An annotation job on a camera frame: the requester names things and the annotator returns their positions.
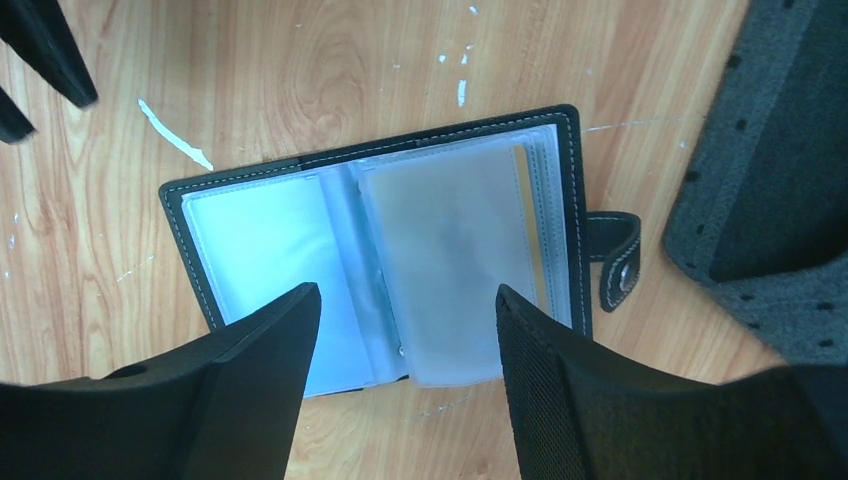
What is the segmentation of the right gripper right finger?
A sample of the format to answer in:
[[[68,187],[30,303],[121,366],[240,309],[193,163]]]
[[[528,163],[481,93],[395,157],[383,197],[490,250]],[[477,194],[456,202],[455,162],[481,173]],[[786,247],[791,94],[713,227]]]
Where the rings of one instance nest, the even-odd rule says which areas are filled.
[[[505,285],[496,316],[525,479],[847,475],[843,366],[780,366],[712,385],[624,357]]]

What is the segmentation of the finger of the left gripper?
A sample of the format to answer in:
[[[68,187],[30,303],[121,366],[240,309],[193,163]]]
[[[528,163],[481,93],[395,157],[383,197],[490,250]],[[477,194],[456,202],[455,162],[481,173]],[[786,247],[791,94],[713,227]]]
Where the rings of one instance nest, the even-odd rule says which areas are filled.
[[[9,95],[0,89],[0,135],[5,144],[16,144],[35,131],[32,123],[21,112]]]
[[[1,40],[78,108],[98,93],[56,0],[1,0]]]

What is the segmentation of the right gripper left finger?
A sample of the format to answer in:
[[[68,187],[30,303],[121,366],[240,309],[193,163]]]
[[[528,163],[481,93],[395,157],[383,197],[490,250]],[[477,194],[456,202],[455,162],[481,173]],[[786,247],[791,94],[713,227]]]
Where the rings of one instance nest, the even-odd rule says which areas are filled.
[[[283,478],[320,315],[303,283],[104,378],[3,384],[2,477]]]

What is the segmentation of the black leather card holder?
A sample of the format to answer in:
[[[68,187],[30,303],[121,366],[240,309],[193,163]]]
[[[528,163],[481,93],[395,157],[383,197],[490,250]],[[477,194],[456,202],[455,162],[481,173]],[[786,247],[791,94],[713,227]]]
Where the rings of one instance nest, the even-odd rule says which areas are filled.
[[[513,145],[527,152],[547,315],[590,336],[590,266],[614,310],[639,278],[641,222],[587,210],[567,104],[175,180],[159,196],[211,328],[319,287],[307,397],[465,387],[502,374],[499,286],[535,305]]]

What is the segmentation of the yellow credit card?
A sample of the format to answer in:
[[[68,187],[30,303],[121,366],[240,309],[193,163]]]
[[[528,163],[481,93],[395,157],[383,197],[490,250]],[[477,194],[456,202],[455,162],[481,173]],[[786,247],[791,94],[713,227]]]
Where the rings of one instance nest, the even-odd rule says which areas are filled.
[[[513,145],[512,153],[525,214],[531,271],[535,290],[535,305],[546,314],[551,314],[548,284],[544,270],[536,208],[533,198],[527,152],[522,145]]]

